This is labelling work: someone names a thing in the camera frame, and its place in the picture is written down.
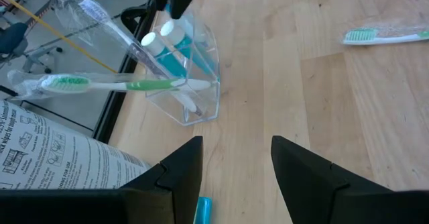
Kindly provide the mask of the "green white toothbrush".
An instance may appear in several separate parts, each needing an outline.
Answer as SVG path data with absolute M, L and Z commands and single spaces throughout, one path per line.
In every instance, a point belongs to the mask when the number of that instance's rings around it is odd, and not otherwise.
M 19 70 L 7 73 L 18 99 L 47 99 L 90 91 L 201 91 L 212 86 L 207 80 L 191 78 L 146 79 L 134 74 L 62 73 L 32 74 Z
M 374 46 L 429 40 L 429 25 L 376 26 L 365 25 L 348 30 L 341 38 L 347 46 Z

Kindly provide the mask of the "office chair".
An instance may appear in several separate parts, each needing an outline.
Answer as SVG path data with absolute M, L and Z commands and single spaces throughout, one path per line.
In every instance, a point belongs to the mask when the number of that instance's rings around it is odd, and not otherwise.
M 11 65 L 13 59 L 25 56 L 25 63 L 22 67 L 24 72 L 31 73 L 32 66 L 37 64 L 44 68 L 45 73 L 50 74 L 51 68 L 46 66 L 40 57 L 50 55 L 52 50 L 63 53 L 63 48 L 41 46 L 34 51 L 26 52 L 28 41 L 25 33 L 27 29 L 28 26 L 25 23 L 15 23 L 6 29 L 0 27 L 0 69 L 6 64 Z

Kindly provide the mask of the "clear acrylic organizer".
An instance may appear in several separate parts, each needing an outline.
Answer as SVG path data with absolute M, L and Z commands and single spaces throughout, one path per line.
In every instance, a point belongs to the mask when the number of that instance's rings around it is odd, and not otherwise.
M 171 19 L 172 18 L 167 11 L 157 12 L 154 22 L 151 25 L 150 32 L 155 32 L 178 59 L 178 53 L 174 53 L 174 47 L 160 35 L 161 27 Z M 214 61 L 217 64 L 220 81 L 216 81 L 213 76 L 205 75 L 201 70 L 197 69 L 196 66 L 188 65 L 190 73 L 187 74 L 187 78 L 207 80 L 212 83 L 212 86 L 207 89 L 192 91 L 188 94 L 201 109 L 201 116 L 187 110 L 179 101 L 176 100 L 176 98 L 172 96 L 169 90 L 148 91 L 145 96 L 147 100 L 151 101 L 156 107 L 160 108 L 164 113 L 183 126 L 210 121 L 217 118 L 220 104 L 221 73 L 217 41 L 212 30 L 205 25 L 193 11 L 188 10 L 180 19 L 173 20 L 178 23 L 188 35 L 192 36 L 195 41 L 201 43 L 206 48 L 207 52 L 214 58 Z M 147 79 L 156 79 L 156 77 L 146 70 L 146 68 L 144 70 L 144 74 Z

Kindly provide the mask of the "black metal table frame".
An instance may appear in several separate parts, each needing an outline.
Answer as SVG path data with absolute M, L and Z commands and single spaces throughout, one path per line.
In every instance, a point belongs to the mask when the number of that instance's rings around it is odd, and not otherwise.
M 126 32 L 132 33 L 137 40 L 149 32 L 149 28 L 154 21 L 156 7 L 152 0 L 140 6 L 124 9 L 118 16 L 125 26 Z M 137 61 L 133 54 L 126 51 L 126 54 L 119 67 L 119 73 L 133 73 L 137 66 Z M 99 120 L 93 130 L 92 138 L 107 144 L 110 140 L 115 123 L 119 116 L 126 93 L 111 91 L 101 111 Z

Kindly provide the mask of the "teal toothpaste tube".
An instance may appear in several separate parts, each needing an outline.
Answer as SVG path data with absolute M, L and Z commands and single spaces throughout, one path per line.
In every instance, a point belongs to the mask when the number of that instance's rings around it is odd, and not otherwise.
M 212 199 L 199 197 L 193 224 L 210 224 Z
M 174 47 L 174 53 L 178 53 L 177 57 L 179 63 L 185 69 L 185 74 L 190 73 L 188 66 L 190 64 L 191 66 L 196 66 L 205 75 L 213 76 L 216 81 L 220 81 L 214 58 L 201 43 L 195 41 L 173 19 L 167 21 L 161 27 L 160 35 Z
M 146 34 L 141 45 L 173 76 L 186 78 L 187 71 L 155 32 Z

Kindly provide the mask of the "white wipes canister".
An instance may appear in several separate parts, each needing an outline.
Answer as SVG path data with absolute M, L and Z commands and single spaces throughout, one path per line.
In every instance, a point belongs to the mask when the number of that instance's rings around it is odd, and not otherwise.
M 149 168 L 126 152 L 0 100 L 0 190 L 114 189 Z

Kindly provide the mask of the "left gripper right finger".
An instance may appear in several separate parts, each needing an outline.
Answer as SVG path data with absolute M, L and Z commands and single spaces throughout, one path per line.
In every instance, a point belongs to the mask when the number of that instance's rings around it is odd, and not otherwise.
M 391 192 L 280 135 L 271 139 L 271 159 L 294 224 L 362 224 L 365 209 L 342 198 Z

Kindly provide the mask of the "blue white toothbrush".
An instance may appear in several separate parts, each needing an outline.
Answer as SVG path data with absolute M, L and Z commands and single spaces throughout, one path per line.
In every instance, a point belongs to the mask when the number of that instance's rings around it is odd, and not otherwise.
M 72 17 L 69 22 L 73 26 L 82 23 L 97 23 L 103 26 L 103 30 L 113 36 L 133 54 L 135 59 L 144 64 L 146 70 L 151 72 L 156 79 L 177 78 L 171 75 L 142 45 L 134 38 L 130 38 L 123 30 L 113 23 L 110 15 L 95 0 L 58 0 L 59 6 L 67 10 Z M 201 109 L 188 95 L 192 91 L 169 90 L 174 98 L 179 101 L 187 110 L 202 115 Z

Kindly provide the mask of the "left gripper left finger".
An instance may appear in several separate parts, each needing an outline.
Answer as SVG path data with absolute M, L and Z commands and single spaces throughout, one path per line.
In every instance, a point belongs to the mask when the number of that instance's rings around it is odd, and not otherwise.
M 123 186 L 127 224 L 192 224 L 203 150 L 203 137 L 195 136 Z

